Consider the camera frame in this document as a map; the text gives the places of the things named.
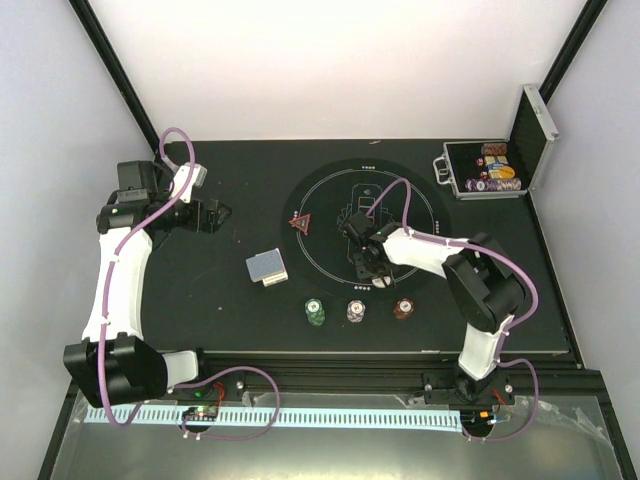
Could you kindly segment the red poker chip stack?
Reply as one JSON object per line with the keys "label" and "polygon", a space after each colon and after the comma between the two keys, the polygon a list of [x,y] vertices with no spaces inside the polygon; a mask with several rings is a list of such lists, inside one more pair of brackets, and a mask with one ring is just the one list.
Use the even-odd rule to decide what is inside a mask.
{"label": "red poker chip stack", "polygon": [[414,303],[409,298],[402,298],[397,301],[393,313],[397,320],[406,320],[414,312]]}

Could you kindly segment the blue poker chip stack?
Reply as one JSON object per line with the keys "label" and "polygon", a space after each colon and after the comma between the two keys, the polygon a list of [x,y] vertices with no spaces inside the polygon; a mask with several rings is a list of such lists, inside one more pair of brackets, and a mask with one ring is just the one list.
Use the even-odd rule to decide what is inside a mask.
{"label": "blue poker chip stack", "polygon": [[351,323],[360,323],[365,316],[366,306],[360,300],[353,300],[347,305],[346,318]]}

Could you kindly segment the green poker chip stack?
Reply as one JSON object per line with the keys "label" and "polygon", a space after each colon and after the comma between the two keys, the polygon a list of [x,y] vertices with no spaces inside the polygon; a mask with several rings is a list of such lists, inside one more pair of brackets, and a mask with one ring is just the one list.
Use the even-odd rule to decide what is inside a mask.
{"label": "green poker chip stack", "polygon": [[313,326],[321,326],[325,322],[325,311],[319,299],[309,299],[305,303],[305,314],[308,322]]}

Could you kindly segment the white dealer button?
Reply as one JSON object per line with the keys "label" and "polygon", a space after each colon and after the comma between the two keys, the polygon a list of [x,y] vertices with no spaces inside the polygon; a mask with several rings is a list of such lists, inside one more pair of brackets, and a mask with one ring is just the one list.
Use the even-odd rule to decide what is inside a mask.
{"label": "white dealer button", "polygon": [[376,288],[379,288],[379,289],[385,289],[387,287],[387,284],[381,278],[373,278],[371,280],[371,283],[372,283],[373,286],[375,286]]}

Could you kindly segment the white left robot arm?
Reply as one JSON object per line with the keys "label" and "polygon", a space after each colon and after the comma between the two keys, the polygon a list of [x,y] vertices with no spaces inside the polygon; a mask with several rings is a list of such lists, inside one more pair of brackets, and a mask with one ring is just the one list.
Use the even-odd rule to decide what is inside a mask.
{"label": "white left robot arm", "polygon": [[193,399],[214,388],[213,372],[196,350],[161,354],[142,333],[147,262],[159,231],[182,228],[213,234],[231,216],[218,200],[107,205],[99,219],[100,272],[80,342],[65,347],[63,363],[96,408],[159,399],[179,384]]}

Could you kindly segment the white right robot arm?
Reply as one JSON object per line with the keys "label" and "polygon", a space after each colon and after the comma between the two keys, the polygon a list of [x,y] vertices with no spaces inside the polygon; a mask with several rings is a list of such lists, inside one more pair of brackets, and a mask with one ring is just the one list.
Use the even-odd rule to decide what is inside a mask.
{"label": "white right robot arm", "polygon": [[524,275],[490,248],[493,238],[486,234],[464,240],[424,234],[399,223],[378,228],[363,213],[345,220],[341,230],[354,246],[357,277],[378,289],[394,287],[401,266],[447,281],[466,321],[453,389],[463,402],[479,402],[491,390],[509,327],[526,299]]}

